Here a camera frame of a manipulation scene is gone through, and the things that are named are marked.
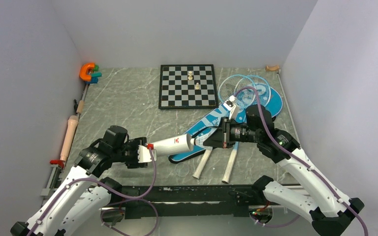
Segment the white feather shuttlecock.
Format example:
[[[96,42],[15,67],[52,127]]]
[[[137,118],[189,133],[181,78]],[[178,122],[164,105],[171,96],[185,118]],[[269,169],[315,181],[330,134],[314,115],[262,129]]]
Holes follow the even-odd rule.
[[[205,148],[204,142],[205,142],[206,139],[207,139],[207,137],[205,135],[204,136],[198,136],[198,137],[191,138],[190,143],[194,146]]]

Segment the blue racket bag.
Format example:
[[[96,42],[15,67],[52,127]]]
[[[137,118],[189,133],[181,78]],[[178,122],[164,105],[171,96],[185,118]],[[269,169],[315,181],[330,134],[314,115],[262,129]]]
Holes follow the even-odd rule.
[[[270,88],[271,96],[269,103],[264,107],[267,111],[263,111],[263,115],[266,119],[266,124],[271,130],[274,126],[270,124],[269,116],[272,116],[272,120],[276,119],[276,116],[283,108],[283,100],[277,91]],[[246,115],[246,109],[241,109],[236,119],[229,119],[230,111],[221,104],[218,108],[212,110],[204,118],[194,124],[186,133],[191,136],[195,136],[196,140],[206,138],[207,144],[212,144],[212,149],[223,148],[224,141],[226,146],[224,148],[233,148],[237,142],[255,142],[255,131],[257,129],[264,130],[261,118],[259,115],[258,121],[254,121],[252,115]],[[248,107],[247,111],[257,112],[256,101]],[[177,164],[185,160],[194,158],[198,155],[204,154],[205,148],[201,146],[194,146],[192,151],[174,154],[168,157],[171,163]]]

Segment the white shuttlecock tube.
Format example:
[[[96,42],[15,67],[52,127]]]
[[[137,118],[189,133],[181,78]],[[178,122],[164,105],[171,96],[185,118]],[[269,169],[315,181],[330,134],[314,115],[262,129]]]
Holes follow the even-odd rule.
[[[193,150],[193,147],[194,138],[192,138],[190,134],[183,134],[147,144],[147,149],[151,148],[155,150],[157,156],[170,156],[189,152]]]

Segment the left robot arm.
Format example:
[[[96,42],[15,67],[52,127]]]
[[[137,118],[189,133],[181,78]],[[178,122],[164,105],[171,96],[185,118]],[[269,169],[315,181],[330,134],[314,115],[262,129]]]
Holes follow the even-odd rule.
[[[98,209],[114,207],[122,198],[122,185],[100,176],[113,163],[128,168],[146,167],[155,162],[156,151],[145,137],[130,139],[128,131],[117,125],[109,127],[102,138],[83,149],[59,188],[41,209],[26,222],[16,222],[13,236],[70,236]]]

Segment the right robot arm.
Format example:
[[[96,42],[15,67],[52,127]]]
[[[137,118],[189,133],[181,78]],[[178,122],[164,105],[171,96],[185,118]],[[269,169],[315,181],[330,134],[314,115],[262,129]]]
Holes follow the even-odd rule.
[[[340,236],[354,219],[362,225],[364,235],[368,235],[368,228],[359,216],[364,203],[359,198],[350,198],[328,181],[299,142],[288,132],[274,127],[265,108],[249,106],[244,123],[222,117],[213,133],[196,144],[230,148],[236,142],[255,143],[264,156],[289,172],[308,193],[304,196],[269,176],[262,176],[252,184],[254,202],[269,201],[292,210],[309,221],[320,236]]]

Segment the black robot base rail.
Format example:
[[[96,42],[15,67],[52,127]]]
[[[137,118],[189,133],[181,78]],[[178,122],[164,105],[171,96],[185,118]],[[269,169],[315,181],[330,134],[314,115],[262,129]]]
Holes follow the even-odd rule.
[[[247,217],[251,211],[270,208],[269,203],[250,184],[155,186],[142,201],[124,202],[113,197],[103,207],[103,218],[112,222],[116,217],[232,215]]]

